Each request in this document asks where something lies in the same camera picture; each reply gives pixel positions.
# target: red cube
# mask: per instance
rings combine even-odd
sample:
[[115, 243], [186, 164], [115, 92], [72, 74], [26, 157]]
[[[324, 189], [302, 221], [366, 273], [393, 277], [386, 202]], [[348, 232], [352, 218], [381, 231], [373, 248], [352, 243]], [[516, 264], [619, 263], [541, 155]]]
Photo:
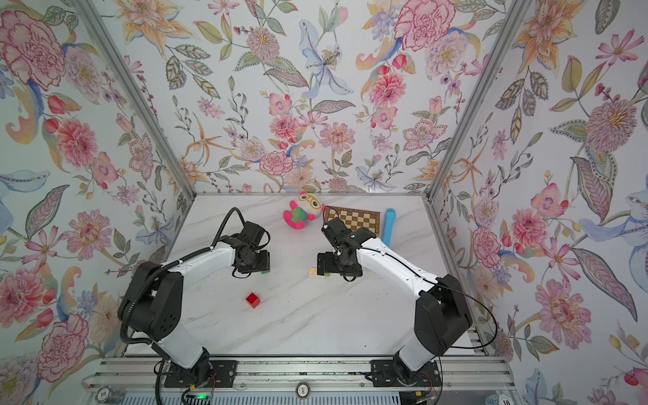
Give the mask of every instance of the red cube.
[[245, 300], [252, 306], [252, 308], [256, 308], [261, 303], [259, 297], [257, 297], [254, 293], [248, 295]]

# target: blue cylinder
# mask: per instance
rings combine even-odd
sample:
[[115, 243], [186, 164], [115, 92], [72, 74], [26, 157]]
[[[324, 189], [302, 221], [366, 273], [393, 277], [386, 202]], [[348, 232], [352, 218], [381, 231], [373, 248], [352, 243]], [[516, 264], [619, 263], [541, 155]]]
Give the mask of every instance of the blue cylinder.
[[391, 242], [391, 230], [394, 228], [394, 221], [396, 220], [396, 211], [390, 208], [385, 213], [385, 225], [382, 228], [382, 241], [385, 245], [389, 246]]

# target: round label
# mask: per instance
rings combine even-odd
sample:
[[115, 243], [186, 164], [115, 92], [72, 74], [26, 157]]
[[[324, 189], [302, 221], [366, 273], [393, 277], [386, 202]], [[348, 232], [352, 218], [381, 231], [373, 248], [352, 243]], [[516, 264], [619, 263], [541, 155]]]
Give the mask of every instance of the round label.
[[310, 393], [310, 388], [308, 384], [306, 384], [305, 382], [299, 383], [299, 385], [297, 386], [297, 396], [299, 398], [306, 398], [309, 393]]
[[108, 387], [103, 387], [99, 391], [97, 391], [97, 400], [106, 400], [108, 398], [108, 395], [110, 395], [110, 390]]

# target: pink plush toy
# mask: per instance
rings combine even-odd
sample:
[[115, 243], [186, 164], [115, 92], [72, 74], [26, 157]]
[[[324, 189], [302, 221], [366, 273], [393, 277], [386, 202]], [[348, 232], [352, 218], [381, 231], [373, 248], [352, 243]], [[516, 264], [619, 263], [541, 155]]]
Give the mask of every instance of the pink plush toy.
[[326, 205], [323, 205], [315, 194], [302, 191], [297, 201], [290, 202], [291, 211], [284, 211], [284, 221], [294, 229], [304, 229], [306, 220], [312, 221], [320, 215]]

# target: marble tabletop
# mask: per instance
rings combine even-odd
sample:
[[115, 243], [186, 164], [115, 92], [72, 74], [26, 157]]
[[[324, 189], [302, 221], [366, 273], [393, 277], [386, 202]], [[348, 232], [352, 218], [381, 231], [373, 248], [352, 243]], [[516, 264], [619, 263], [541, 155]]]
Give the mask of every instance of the marble tabletop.
[[[182, 322], [212, 354], [370, 354], [392, 355], [413, 334], [414, 302], [371, 271], [352, 283], [339, 275], [309, 277], [318, 252], [332, 248], [322, 235], [321, 220], [297, 231], [282, 213], [295, 196], [199, 196], [182, 227], [170, 259], [208, 246], [223, 217], [238, 207], [247, 221], [268, 230], [271, 271], [234, 279], [231, 268], [207, 276], [183, 295]], [[420, 196], [326, 196], [323, 203], [379, 211], [396, 210], [391, 248], [440, 277], [447, 274]], [[233, 215], [224, 234], [240, 231]], [[257, 308], [245, 301], [249, 293]], [[464, 334], [456, 345], [470, 346]], [[473, 354], [451, 349], [447, 354]], [[131, 345], [127, 355], [155, 354]]]

